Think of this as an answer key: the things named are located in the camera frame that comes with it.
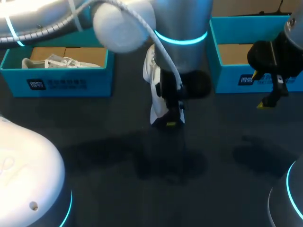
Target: cardboard insert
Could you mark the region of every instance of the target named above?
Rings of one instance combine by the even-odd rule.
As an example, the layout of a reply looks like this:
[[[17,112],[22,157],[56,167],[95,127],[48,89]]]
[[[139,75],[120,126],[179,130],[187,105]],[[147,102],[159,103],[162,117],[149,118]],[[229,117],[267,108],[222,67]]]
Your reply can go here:
[[[106,64],[106,48],[65,48],[65,47],[35,47],[30,60],[44,61],[51,54],[69,57],[76,61],[92,63],[104,68]]]
[[[253,44],[220,44],[218,50],[223,65],[248,65],[247,53]]]

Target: cardboard box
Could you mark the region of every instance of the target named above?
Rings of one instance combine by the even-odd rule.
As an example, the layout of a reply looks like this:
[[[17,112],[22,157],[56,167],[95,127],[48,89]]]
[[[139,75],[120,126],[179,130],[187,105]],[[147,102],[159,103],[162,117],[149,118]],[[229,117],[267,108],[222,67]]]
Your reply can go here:
[[[271,92],[271,76],[252,81],[254,69],[247,53],[258,40],[273,40],[288,16],[213,17],[207,38],[207,57],[216,93]],[[303,91],[303,73],[287,82],[290,92]]]
[[[100,68],[21,69],[24,58],[43,61],[51,54],[97,64]],[[35,46],[7,50],[1,73],[14,97],[109,97],[114,53],[100,45],[89,29]]]

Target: blue glowing light ring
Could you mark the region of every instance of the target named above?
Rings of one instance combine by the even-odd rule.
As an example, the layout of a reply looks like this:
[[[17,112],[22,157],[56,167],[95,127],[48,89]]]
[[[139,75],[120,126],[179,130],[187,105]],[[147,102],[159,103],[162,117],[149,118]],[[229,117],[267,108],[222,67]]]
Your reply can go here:
[[[9,17],[5,17],[5,20],[6,20],[6,23],[8,24],[9,30],[10,30],[12,36],[14,37],[14,39],[18,39],[18,36],[17,36],[17,34],[16,34],[15,30],[14,30],[14,27],[13,27],[13,24],[11,23],[10,18]],[[21,43],[21,41],[17,41],[17,43],[20,46],[24,46],[23,43]]]
[[[300,216],[301,219],[303,219],[303,215],[302,213],[299,211],[299,209],[297,208],[296,204],[294,203],[294,200],[292,198],[292,195],[290,193],[290,190],[289,190],[289,173],[290,173],[290,170],[292,169],[294,163],[290,166],[288,172],[287,172],[287,176],[286,176],[286,189],[287,189],[287,194],[288,194],[288,197],[289,197],[289,200],[292,204],[292,206],[294,207],[294,210],[297,212],[297,214]]]
[[[207,37],[207,32],[204,33],[203,36],[197,38],[197,39],[189,39],[189,40],[175,40],[170,39],[165,36],[162,36],[159,32],[155,31],[156,35],[163,41],[170,43],[170,44],[176,44],[176,45],[193,45],[197,44],[201,41],[203,41]]]
[[[71,203],[70,203],[70,207],[68,208],[68,211],[66,213],[65,219],[63,220],[63,222],[61,223],[61,225],[59,227],[63,227],[64,224],[66,223],[66,220],[68,218],[68,216],[70,215],[71,212],[71,204],[72,204],[72,192],[71,192]]]

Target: yellow marking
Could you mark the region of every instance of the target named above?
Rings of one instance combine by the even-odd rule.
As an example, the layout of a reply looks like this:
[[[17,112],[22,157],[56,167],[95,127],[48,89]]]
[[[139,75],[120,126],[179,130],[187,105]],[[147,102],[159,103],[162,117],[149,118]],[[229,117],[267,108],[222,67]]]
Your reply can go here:
[[[252,79],[254,79],[257,73],[258,73],[257,71],[254,72],[254,74],[252,75]]]
[[[176,122],[167,122],[166,123],[166,126],[169,126],[169,127],[171,127],[171,126],[176,126]]]
[[[263,106],[263,102],[260,102],[259,105],[257,106],[257,109],[271,109],[271,107],[268,107],[268,106]]]

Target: white cable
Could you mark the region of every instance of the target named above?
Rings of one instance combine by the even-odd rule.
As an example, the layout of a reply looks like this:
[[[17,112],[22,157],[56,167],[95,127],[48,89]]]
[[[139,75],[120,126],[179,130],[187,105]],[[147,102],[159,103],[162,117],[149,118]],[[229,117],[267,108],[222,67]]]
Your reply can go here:
[[[87,6],[89,6],[91,3],[95,2],[95,1],[98,1],[98,0],[89,0],[85,3],[83,3],[77,9],[77,12],[78,13],[82,12],[82,10],[84,10]],[[149,35],[151,36],[151,38],[153,39],[153,41],[157,45],[158,49],[163,54],[164,59],[167,61],[168,65],[170,66],[170,69],[171,69],[171,71],[173,72],[173,74],[175,75],[175,78],[176,78],[177,90],[180,90],[183,85],[182,85],[182,80],[181,80],[180,74],[178,72],[178,69],[177,69],[176,65],[174,64],[174,62],[172,61],[170,55],[165,50],[165,48],[164,48],[163,44],[161,43],[160,39],[157,37],[155,32],[152,30],[152,28],[146,23],[146,21],[136,11],[132,10],[126,4],[124,4],[124,3],[122,3],[118,0],[102,0],[102,1],[106,2],[108,4],[111,4],[113,6],[116,6],[121,10],[124,10],[125,12],[127,12],[131,16],[133,16],[135,19],[137,19],[140,22],[140,24],[142,24],[142,26],[147,30],[147,32],[149,33]]]
[[[82,32],[83,28],[81,26],[81,23],[80,23],[80,20],[79,20],[79,17],[78,17],[78,13],[77,13],[77,10],[76,10],[75,2],[74,2],[74,0],[68,0],[68,2],[70,4],[71,13],[72,13],[72,16],[74,17],[74,21],[75,21],[75,25],[77,27],[77,30],[79,32]]]

